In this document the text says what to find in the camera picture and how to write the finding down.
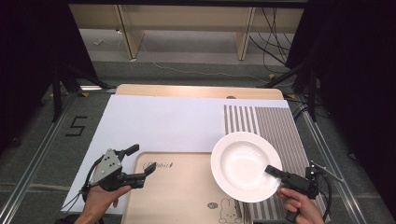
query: table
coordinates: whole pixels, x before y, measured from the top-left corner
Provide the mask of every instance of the table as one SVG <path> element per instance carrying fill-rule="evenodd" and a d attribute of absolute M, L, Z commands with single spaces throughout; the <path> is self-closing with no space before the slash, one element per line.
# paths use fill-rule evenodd
<path fill-rule="evenodd" d="M 304 176 L 308 160 L 286 101 L 279 90 L 231 87 L 121 85 L 107 104 L 102 120 L 65 203 L 82 186 L 100 148 L 122 149 L 131 141 L 143 152 L 210 152 L 227 133 L 251 132 L 277 150 L 285 170 Z M 124 159 L 132 171 L 136 155 Z M 125 199 L 109 214 L 122 214 Z M 317 206 L 324 211 L 320 197 Z M 70 211 L 79 212 L 83 202 Z M 282 220 L 282 202 L 273 196 L 250 205 L 254 220 Z"/>

